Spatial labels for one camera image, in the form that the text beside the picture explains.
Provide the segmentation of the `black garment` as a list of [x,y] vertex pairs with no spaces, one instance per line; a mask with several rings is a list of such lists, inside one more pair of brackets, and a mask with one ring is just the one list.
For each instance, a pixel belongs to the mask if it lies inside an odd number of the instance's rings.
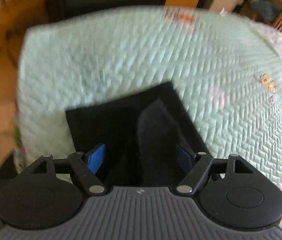
[[172,83],[66,111],[75,150],[105,146],[95,176],[106,186],[176,186],[207,152]]

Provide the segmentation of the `mint green quilted bedspread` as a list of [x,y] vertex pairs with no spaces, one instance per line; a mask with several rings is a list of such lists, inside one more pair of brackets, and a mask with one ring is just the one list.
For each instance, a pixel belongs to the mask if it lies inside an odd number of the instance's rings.
[[74,151],[67,109],[165,81],[214,157],[237,153],[282,190],[282,33],[191,8],[116,8],[29,29],[19,60],[17,171],[44,153]]

